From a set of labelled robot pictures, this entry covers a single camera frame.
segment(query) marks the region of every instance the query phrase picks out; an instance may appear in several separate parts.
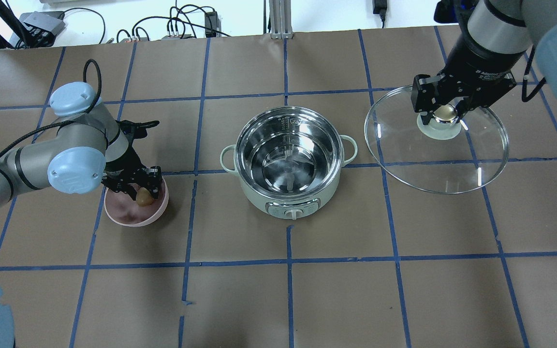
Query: power adapter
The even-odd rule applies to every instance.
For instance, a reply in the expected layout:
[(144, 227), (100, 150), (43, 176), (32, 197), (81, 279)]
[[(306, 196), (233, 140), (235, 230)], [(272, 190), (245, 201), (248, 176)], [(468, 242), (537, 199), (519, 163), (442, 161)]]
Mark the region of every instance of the power adapter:
[(380, 15), (382, 28), (386, 25), (386, 11), (388, 11), (388, 0), (373, 0), (373, 14)]
[[(205, 14), (205, 27), (220, 31), (220, 18), (216, 11)], [(205, 29), (205, 37), (219, 37), (220, 34), (210, 29)]]

